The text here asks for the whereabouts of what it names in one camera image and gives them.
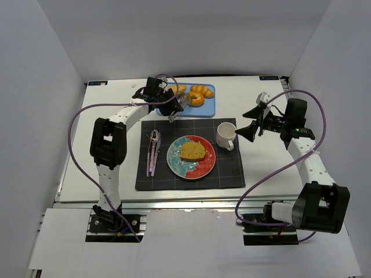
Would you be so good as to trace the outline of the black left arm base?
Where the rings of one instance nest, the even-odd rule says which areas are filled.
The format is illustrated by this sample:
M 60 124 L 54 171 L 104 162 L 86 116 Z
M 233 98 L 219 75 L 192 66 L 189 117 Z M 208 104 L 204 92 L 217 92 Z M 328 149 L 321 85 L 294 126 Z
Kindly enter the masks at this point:
M 146 230 L 146 216 L 130 211 L 123 214 L 129 225 L 114 212 L 97 214 L 91 210 L 85 236 L 87 243 L 138 243 Z

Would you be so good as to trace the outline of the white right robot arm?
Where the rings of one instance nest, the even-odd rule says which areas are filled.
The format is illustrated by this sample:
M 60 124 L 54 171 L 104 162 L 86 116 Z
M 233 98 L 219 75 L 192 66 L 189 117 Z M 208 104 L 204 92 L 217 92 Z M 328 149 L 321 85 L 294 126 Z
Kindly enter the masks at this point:
M 322 141 L 316 141 L 312 130 L 305 126 L 307 102 L 290 98 L 285 113 L 275 116 L 271 112 L 273 100 L 268 93 L 260 93 L 256 107 L 243 115 L 252 120 L 251 124 L 236 130 L 236 134 L 252 142 L 255 136 L 261 136 L 264 131 L 278 133 L 294 161 L 268 177 L 296 166 L 303 188 L 295 202 L 266 204 L 260 222 L 245 220 L 241 216 L 237 218 L 255 226 L 292 226 L 305 231 L 339 233 L 350 201 L 350 192 L 348 188 L 336 184 L 322 163 L 318 152 Z

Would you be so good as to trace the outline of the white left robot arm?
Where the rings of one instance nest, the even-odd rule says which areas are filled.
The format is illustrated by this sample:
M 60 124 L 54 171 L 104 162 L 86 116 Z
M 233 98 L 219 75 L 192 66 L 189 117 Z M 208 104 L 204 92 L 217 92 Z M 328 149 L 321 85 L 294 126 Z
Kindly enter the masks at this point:
M 127 154 L 127 132 L 141 118 L 158 109 L 164 116 L 183 110 L 177 100 L 179 84 L 169 89 L 166 75 L 147 78 L 146 86 L 132 96 L 132 102 L 108 118 L 96 119 L 93 127 L 90 155 L 99 174 L 100 199 L 95 212 L 116 211 L 121 205 L 119 168 Z

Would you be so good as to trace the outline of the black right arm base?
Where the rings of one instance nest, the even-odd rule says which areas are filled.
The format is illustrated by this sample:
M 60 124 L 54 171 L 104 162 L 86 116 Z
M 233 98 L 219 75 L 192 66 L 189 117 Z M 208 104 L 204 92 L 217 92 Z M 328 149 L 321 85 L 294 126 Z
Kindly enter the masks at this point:
M 244 213 L 242 218 L 250 222 L 280 224 L 271 216 L 272 203 L 264 205 L 261 213 Z M 296 229 L 292 226 L 259 226 L 237 220 L 243 227 L 243 243 L 245 246 L 283 246 L 298 244 Z

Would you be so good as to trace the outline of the brown bread slice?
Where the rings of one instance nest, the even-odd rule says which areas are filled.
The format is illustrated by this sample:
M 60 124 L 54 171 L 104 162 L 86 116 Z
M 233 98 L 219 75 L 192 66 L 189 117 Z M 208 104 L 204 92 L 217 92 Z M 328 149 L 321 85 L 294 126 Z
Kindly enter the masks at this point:
M 180 159 L 187 162 L 204 160 L 206 149 L 200 142 L 188 141 L 180 148 Z

